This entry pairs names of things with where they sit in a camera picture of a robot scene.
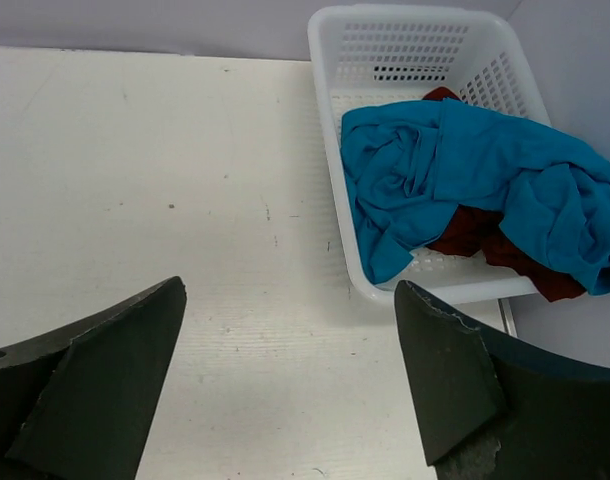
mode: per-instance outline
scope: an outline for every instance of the gray wall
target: gray wall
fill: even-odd
[[[364,0],[490,10],[520,0]],[[307,59],[307,21],[359,0],[0,0],[0,45]]]
[[[610,0],[524,0],[510,19],[554,126],[610,159]],[[519,335],[610,366],[610,295],[512,301]]]

